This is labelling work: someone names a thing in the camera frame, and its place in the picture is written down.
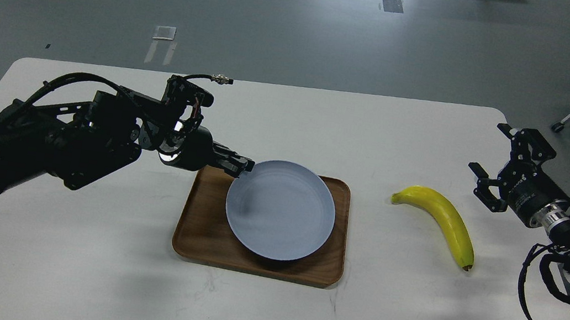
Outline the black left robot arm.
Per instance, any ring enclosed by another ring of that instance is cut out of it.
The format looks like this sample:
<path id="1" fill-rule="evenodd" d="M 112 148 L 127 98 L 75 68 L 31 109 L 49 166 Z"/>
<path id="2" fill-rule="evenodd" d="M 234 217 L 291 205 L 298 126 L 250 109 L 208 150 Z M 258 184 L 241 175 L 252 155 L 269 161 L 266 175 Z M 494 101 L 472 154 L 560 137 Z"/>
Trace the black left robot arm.
<path id="1" fill-rule="evenodd" d="M 254 161 L 216 142 L 202 126 L 211 93 L 193 83 L 224 75 L 173 75 L 154 99 L 90 72 L 73 72 L 43 83 L 25 101 L 0 112 L 0 195 L 49 174 L 78 190 L 134 163 L 142 150 L 185 171 L 214 167 L 231 177 Z"/>

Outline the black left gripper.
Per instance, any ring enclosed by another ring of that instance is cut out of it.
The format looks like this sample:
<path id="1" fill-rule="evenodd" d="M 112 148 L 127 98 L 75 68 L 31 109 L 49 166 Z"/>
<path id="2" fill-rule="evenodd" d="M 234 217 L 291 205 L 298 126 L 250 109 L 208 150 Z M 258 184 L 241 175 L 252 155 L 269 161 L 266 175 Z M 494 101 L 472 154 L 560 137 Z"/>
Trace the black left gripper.
<path id="1" fill-rule="evenodd" d="M 163 164 L 185 171 L 197 172 L 210 165 L 233 178 L 239 178 L 243 172 L 254 168 L 256 163 L 252 159 L 213 141 L 209 129 L 200 126 L 184 138 L 183 147 L 179 152 L 171 156 L 159 153 L 159 158 Z"/>

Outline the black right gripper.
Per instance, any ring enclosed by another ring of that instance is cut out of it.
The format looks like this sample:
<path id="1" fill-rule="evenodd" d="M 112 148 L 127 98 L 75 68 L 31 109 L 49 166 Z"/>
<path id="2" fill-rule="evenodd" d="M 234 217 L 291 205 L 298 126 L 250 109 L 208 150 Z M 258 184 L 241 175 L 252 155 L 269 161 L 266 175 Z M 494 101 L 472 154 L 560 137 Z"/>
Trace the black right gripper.
<path id="1" fill-rule="evenodd" d="M 509 206 L 526 227 L 540 227 L 538 213 L 544 208 L 554 204 L 566 211 L 570 206 L 570 197 L 542 171 L 542 164 L 554 159 L 556 151 L 537 129 L 512 128 L 502 123 L 497 128 L 511 145 L 509 161 L 502 169 L 501 197 L 490 190 L 500 188 L 501 181 L 491 179 L 478 162 L 470 162 L 468 167 L 476 177 L 474 196 L 491 212 L 502 213 Z"/>

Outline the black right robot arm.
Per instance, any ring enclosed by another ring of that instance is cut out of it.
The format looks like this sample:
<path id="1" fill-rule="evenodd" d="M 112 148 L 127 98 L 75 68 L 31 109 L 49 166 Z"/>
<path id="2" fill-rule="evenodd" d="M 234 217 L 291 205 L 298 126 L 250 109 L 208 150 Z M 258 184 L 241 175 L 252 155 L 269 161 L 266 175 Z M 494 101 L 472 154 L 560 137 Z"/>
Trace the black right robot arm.
<path id="1" fill-rule="evenodd" d="M 477 178 L 474 194 L 492 212 L 511 209 L 526 227 L 542 227 L 552 243 L 566 249 L 559 262 L 570 276 L 570 198 L 542 168 L 556 152 L 539 130 L 502 123 L 497 128 L 509 138 L 509 161 L 494 177 L 478 162 L 469 163 Z M 570 305 L 569 296 L 561 301 Z"/>

